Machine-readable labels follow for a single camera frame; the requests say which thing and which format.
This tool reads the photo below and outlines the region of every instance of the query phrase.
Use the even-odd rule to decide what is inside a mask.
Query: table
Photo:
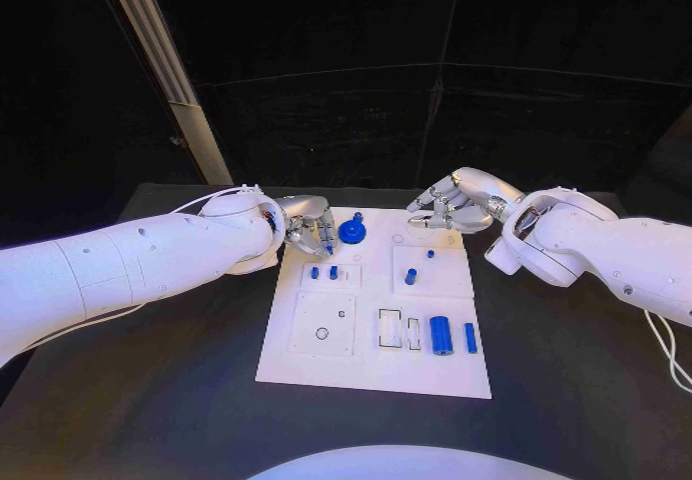
[[[216,189],[144,184],[121,220]],[[418,192],[265,193],[404,208]],[[257,383],[274,267],[39,348],[0,409],[0,477],[247,478],[325,450],[411,444],[580,479],[692,478],[692,396],[642,311],[588,274],[568,289],[505,275],[483,259],[498,235],[464,236],[493,400]],[[673,330],[692,365],[692,329]]]

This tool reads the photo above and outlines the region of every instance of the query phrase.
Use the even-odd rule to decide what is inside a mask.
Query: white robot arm
[[[199,215],[179,213],[206,199]],[[178,295],[225,273],[276,265],[284,240],[327,257],[333,227],[323,197],[273,200],[244,186],[166,215],[0,250],[0,367],[104,314]]]
[[[475,233],[503,224],[486,259],[509,275],[524,266],[551,285],[568,287],[584,272],[616,297],[692,326],[692,228],[649,218],[619,219],[575,190],[554,188],[525,195],[489,173],[460,168],[411,203],[428,216],[424,228]]]

